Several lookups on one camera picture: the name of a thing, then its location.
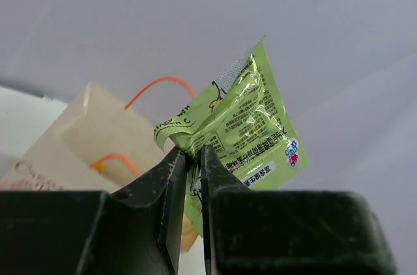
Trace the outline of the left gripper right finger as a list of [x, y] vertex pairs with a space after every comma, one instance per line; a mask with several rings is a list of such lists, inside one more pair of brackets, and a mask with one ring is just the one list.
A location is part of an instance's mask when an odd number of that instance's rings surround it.
[[251, 190], [200, 154], [207, 274], [395, 274], [367, 200], [344, 191]]

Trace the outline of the green snack packet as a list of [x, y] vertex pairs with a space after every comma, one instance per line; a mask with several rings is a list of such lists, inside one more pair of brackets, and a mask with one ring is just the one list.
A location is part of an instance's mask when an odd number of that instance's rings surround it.
[[172, 119], [154, 129], [199, 158], [210, 145], [223, 166], [252, 190], [275, 190], [308, 166], [263, 41], [240, 56]]

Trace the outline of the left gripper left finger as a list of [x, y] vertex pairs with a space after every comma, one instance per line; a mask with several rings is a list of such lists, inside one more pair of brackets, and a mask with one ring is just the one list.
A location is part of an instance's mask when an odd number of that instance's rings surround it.
[[2, 274], [176, 274], [186, 157], [124, 188], [1, 192]]

